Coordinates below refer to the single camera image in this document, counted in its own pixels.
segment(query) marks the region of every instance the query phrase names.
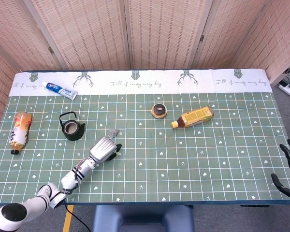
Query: toothpaste tube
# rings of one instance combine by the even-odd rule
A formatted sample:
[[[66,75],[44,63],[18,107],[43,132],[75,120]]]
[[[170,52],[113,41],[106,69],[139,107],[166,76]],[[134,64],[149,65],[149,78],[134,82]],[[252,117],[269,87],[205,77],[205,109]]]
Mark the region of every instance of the toothpaste tube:
[[[43,82],[42,85],[51,91],[54,91],[56,93],[61,94],[62,96],[65,96],[71,99],[72,101],[75,99],[76,95],[78,94],[77,91],[69,90],[67,88],[62,88],[52,83]]]

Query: floor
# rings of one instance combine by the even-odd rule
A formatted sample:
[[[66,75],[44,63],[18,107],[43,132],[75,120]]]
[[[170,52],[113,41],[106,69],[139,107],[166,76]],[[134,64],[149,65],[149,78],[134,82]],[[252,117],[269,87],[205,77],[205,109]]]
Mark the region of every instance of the floor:
[[[290,97],[277,87],[273,88],[273,93],[290,138]],[[91,227],[94,209],[94,206],[75,206],[73,212]],[[62,231],[65,215],[63,206],[56,210],[49,209],[38,220],[24,224],[18,231]],[[271,205],[268,208],[196,205],[194,224],[196,232],[290,232],[290,205]],[[72,218],[70,231],[85,232],[86,228]]]

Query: yellow bottle cap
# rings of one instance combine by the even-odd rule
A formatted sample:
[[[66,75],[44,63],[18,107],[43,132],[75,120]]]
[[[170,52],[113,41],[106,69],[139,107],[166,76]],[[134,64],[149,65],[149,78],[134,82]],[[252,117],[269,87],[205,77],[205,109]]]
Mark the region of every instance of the yellow bottle cap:
[[[177,128],[178,127],[178,122],[174,121],[171,123],[172,124],[172,128]]]

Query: black kettle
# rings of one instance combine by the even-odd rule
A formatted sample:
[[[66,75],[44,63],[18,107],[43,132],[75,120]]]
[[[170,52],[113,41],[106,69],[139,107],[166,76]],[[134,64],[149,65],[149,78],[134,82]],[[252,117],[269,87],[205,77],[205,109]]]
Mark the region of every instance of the black kettle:
[[[64,115],[68,115],[68,114],[74,114],[75,118],[77,118],[76,113],[74,111],[61,114],[59,116],[61,129],[62,129],[64,136],[68,140],[75,141],[75,140],[80,139],[83,136],[86,124],[85,123],[80,124],[76,120],[69,120],[69,121],[66,121],[65,123],[62,123],[60,118]]]

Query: kettle handle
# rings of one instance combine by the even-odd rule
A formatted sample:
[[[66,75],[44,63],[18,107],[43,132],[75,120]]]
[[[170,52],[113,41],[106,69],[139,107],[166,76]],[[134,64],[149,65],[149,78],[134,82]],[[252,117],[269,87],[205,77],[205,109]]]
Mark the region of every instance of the kettle handle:
[[[75,118],[77,118],[77,117],[76,117],[76,113],[75,113],[74,111],[70,111],[70,112],[66,112],[66,113],[61,114],[61,115],[59,116],[59,121],[60,121],[61,128],[63,128],[63,123],[62,123],[62,121],[61,121],[60,118],[61,118],[62,116],[64,116],[64,115],[68,115],[68,114],[74,114]]]

